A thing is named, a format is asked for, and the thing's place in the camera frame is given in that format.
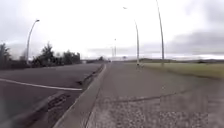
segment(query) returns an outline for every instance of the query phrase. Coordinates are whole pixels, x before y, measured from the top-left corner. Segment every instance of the street lamp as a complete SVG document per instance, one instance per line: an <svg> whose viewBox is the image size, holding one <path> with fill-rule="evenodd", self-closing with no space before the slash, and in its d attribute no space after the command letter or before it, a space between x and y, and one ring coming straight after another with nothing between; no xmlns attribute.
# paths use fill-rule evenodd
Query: street lamp
<svg viewBox="0 0 224 128"><path fill-rule="evenodd" d="M28 36L28 39L27 39L27 47L26 47L26 63L29 64L29 47L30 47L30 37L31 37L31 34L32 34L32 31L33 31L33 28L35 26L35 24L37 22L39 22L40 20L35 20L35 22L33 23L33 26L29 32L29 36Z"/></svg>
<svg viewBox="0 0 224 128"><path fill-rule="evenodd" d="M156 0L157 9L158 9L158 15L159 15L159 25L160 25L160 33L161 33L161 40L162 40L162 62L161 66L164 67L164 40L163 40L163 27L162 27L162 20L160 16L160 9L159 9L159 3L158 0Z"/></svg>
<svg viewBox="0 0 224 128"><path fill-rule="evenodd" d="M138 35L138 26L137 23L134 19L135 22L135 28L136 28L136 33L137 33L137 66L139 66L139 35Z"/></svg>

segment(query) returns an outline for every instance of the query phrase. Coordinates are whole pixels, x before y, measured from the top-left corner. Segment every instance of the curb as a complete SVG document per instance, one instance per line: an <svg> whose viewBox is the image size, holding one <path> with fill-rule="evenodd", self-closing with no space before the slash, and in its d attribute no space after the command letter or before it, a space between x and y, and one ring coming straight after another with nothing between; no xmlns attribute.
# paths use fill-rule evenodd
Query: curb
<svg viewBox="0 0 224 128"><path fill-rule="evenodd" d="M83 92L75 103L64 113L53 128L84 128L88 122L95 98L100 89L100 83L106 73L106 65L101 73L93 79L89 87Z"/></svg>

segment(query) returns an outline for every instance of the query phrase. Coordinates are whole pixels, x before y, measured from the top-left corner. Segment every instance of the grass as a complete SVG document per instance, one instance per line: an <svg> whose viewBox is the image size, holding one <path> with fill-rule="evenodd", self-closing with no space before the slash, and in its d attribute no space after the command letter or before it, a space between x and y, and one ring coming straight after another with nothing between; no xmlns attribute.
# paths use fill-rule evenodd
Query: grass
<svg viewBox="0 0 224 128"><path fill-rule="evenodd" d="M162 69L160 63L142 63L142 65ZM166 63L165 68L162 70L188 75L224 78L224 64Z"/></svg>

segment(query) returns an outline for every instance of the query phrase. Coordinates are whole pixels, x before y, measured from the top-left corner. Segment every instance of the asphalt road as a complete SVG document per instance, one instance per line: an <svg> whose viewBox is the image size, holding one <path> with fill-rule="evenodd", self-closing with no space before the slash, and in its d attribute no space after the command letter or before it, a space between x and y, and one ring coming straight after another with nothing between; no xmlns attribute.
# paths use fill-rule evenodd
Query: asphalt road
<svg viewBox="0 0 224 128"><path fill-rule="evenodd" d="M112 64L101 83L87 127L221 128L223 83L223 80L137 68L134 64ZM59 128L74 125L65 120Z"/></svg>
<svg viewBox="0 0 224 128"><path fill-rule="evenodd" d="M100 64L84 64L1 71L0 79L16 81L22 84L0 80L0 124L4 124L27 110L35 109L41 101L59 92L68 92L77 98L82 91L65 91L47 87L83 88L83 85L80 85L79 82L97 71L99 67Z"/></svg>

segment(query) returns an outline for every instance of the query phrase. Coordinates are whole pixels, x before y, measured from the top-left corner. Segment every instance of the sidewalk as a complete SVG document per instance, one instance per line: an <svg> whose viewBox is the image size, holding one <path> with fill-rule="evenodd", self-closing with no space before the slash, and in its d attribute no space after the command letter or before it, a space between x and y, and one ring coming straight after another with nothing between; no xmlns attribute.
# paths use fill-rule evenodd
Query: sidewalk
<svg viewBox="0 0 224 128"><path fill-rule="evenodd" d="M107 66L99 83L92 86L96 100L82 101L93 106L83 113L86 122L77 127L76 107L57 128L205 128L208 100L221 92L214 80L121 63Z"/></svg>

